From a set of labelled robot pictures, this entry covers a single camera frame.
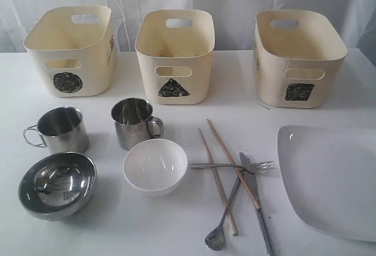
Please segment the cream bin with black square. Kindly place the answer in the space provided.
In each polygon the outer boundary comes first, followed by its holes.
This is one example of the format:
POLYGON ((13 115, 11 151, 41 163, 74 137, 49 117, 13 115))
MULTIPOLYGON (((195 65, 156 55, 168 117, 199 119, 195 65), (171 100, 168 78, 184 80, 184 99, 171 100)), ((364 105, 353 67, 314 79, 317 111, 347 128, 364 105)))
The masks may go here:
POLYGON ((256 15, 253 51, 260 100, 274 107, 306 109, 328 98, 348 54, 324 15, 286 9, 256 15))

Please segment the dark wooden chopstick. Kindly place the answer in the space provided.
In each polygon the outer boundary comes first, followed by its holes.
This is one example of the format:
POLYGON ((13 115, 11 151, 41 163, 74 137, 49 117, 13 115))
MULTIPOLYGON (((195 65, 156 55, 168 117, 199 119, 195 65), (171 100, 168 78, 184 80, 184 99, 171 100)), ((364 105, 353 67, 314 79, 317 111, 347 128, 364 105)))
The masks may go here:
MULTIPOLYGON (((219 136, 217 130, 216 130, 215 127, 213 126, 212 121, 211 121, 210 119, 206 119, 206 121, 207 121, 207 123, 208 123, 208 125, 209 125, 209 127, 210 127, 210 129, 211 129, 211 131, 212 131, 212 133, 214 134, 214 136, 215 136, 217 142, 219 143, 220 147, 221 147, 222 150, 224 151, 224 153, 225 153, 227 159, 229 160, 230 164, 231 164, 232 166, 235 166, 236 163, 235 163, 234 159, 232 158, 231 154, 230 154, 229 151, 227 150, 227 148, 226 148, 225 144, 223 143, 221 137, 219 136)), ((244 188, 246 189, 247 194, 248 194, 249 197, 252 199, 252 202, 253 202, 253 204, 254 204, 254 206, 255 206, 255 209, 260 209, 260 205, 259 205, 259 202, 258 202, 257 198, 255 197, 255 195, 254 195, 254 194, 252 193, 252 191, 250 190, 249 186, 247 185, 247 183, 246 183, 244 177, 242 176, 242 174, 240 173, 240 171, 239 171, 239 170, 236 170, 236 169, 235 169, 234 171, 236 172, 236 174, 237 174, 238 178, 240 179, 242 185, 243 185, 244 188)))

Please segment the stainless steel bowl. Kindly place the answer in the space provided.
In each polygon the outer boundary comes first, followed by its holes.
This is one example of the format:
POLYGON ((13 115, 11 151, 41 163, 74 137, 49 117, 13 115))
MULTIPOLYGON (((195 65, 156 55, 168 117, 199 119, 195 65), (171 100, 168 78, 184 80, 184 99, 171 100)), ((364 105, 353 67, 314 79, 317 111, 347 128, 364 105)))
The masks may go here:
POLYGON ((51 154, 23 176, 18 198, 33 217, 58 221, 86 206, 95 193, 98 172, 84 154, 66 151, 51 154))

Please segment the cream bin with black triangle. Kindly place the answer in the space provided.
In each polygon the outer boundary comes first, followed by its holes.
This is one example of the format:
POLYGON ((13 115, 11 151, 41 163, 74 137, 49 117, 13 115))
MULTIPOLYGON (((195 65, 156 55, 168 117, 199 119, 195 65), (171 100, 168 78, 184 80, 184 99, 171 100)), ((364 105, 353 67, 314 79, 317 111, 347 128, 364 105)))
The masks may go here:
POLYGON ((165 105, 202 102, 209 91, 214 45, 208 12, 163 9, 147 14, 135 43, 146 97, 165 105))

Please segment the white square plate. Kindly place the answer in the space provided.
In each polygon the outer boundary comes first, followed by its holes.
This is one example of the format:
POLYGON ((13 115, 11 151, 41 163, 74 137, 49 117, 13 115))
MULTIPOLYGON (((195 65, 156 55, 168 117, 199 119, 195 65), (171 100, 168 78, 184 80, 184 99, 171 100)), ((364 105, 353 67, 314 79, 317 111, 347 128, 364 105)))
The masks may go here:
POLYGON ((375 130, 286 125, 277 154, 300 220, 349 240, 375 242, 375 130))

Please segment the cream bin with black circle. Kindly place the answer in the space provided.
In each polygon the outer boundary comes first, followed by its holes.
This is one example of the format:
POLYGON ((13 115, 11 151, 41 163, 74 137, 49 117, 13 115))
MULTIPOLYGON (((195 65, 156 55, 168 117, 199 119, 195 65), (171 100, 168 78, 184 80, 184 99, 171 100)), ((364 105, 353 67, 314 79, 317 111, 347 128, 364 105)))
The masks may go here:
POLYGON ((98 95, 109 87, 116 62, 112 11, 103 5, 52 9, 24 46, 50 94, 98 95))

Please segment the stainless steel fork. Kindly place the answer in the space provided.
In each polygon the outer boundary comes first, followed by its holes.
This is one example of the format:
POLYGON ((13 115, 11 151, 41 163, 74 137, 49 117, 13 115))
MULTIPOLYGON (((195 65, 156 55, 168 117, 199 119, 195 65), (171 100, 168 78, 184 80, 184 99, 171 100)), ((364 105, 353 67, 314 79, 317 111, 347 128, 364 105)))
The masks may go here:
POLYGON ((233 169, 242 169, 248 173, 265 173, 271 169, 275 168, 273 161, 267 161, 262 163, 253 163, 247 165, 238 165, 238 164, 224 164, 224 163, 192 163, 190 164, 191 169, 213 169, 213 168, 233 168, 233 169))

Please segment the steel mug with wire handle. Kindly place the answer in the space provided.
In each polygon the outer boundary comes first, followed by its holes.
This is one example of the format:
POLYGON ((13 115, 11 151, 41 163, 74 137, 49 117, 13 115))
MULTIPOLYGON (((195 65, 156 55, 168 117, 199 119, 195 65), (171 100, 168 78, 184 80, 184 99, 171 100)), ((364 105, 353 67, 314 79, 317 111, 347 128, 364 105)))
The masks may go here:
POLYGON ((89 136, 83 122, 83 114, 72 106, 57 107, 46 112, 36 125, 23 130, 23 137, 29 145, 47 148, 52 154, 66 151, 84 153, 89 148, 89 136), (37 132, 42 142, 30 142, 26 136, 28 130, 37 132))

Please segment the stainless steel table knife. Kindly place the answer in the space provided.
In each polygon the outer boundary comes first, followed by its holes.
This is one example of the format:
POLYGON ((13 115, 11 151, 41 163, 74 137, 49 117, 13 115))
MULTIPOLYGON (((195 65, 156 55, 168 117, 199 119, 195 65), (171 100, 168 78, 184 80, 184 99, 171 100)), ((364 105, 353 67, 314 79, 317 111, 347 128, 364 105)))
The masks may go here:
POLYGON ((261 201, 259 199, 259 191, 258 191, 258 185, 257 185, 257 179, 256 179, 256 174, 265 173, 266 171, 274 168, 273 161, 251 163, 250 159, 244 153, 240 152, 239 156, 240 156, 241 165, 243 167, 246 167, 248 171, 250 172, 250 174, 244 175, 244 179, 259 204, 258 207, 255 207, 255 211, 256 211, 258 223, 262 232, 262 236, 264 239, 264 243, 266 246, 267 255, 276 255, 272 238, 270 237, 267 223, 264 218, 261 201))

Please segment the stainless steel spoon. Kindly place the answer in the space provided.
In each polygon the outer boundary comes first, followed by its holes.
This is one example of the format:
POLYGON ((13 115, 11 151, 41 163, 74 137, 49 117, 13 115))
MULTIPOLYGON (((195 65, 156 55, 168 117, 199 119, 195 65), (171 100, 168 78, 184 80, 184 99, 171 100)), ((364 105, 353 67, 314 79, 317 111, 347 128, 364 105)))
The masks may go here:
POLYGON ((237 190, 239 188, 240 183, 240 178, 236 178, 236 181, 231 190, 230 197, 227 200, 227 204, 225 206, 219 225, 213 231, 208 233, 208 235, 205 238, 205 244, 213 251, 220 251, 226 246, 226 238, 224 235, 223 224, 225 218, 229 219, 228 214, 232 207, 232 202, 237 194, 237 190))

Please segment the light wooden chopstick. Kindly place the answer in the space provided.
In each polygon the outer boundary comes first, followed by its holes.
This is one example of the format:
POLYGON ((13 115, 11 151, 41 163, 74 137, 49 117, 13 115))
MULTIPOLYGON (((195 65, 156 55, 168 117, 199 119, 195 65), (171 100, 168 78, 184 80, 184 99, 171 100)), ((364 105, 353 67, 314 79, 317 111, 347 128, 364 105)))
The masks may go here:
MULTIPOLYGON (((209 147, 207 145, 207 142, 206 142, 206 139, 204 137, 204 134, 203 134, 201 128, 198 128, 198 130, 199 130, 199 133, 200 133, 200 137, 202 138, 202 142, 203 142, 204 148, 205 148, 206 153, 207 153, 209 164, 213 164, 214 163, 213 157, 212 157, 210 149, 209 149, 209 147)), ((212 173, 213 173, 213 177, 214 177, 214 180, 215 180, 215 183, 216 183, 216 186, 217 186, 217 190, 218 190, 220 198, 221 198, 221 202, 222 202, 223 206, 225 207, 227 205, 228 200, 227 200, 227 196, 225 194, 223 185, 221 183, 220 176, 219 176, 217 170, 214 169, 214 168, 212 168, 212 173)), ((238 232, 238 229, 237 229, 236 223, 234 221, 234 218, 233 218, 231 210, 229 210, 229 212, 227 213, 226 217, 227 217, 227 221, 229 223, 232 235, 234 237, 238 236, 239 232, 238 232)))

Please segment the white ceramic bowl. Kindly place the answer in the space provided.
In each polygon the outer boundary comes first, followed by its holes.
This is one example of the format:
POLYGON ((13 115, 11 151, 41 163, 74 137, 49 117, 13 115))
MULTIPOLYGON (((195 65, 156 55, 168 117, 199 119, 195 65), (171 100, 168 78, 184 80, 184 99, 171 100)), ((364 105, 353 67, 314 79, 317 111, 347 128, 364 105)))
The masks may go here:
POLYGON ((187 154, 167 139, 143 141, 125 156, 123 174, 136 191, 146 196, 164 196, 183 181, 188 169, 187 154))

